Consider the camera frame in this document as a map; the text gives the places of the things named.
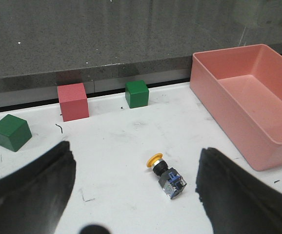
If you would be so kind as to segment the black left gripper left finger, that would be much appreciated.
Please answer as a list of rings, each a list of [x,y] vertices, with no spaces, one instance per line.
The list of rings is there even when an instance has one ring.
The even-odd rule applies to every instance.
[[[53,234],[73,191],[70,143],[0,179],[0,234]]]

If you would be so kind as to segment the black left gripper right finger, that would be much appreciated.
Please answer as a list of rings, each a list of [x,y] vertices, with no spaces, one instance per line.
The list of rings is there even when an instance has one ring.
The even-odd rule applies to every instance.
[[[196,192],[215,234],[282,234],[282,193],[216,148],[203,148]]]

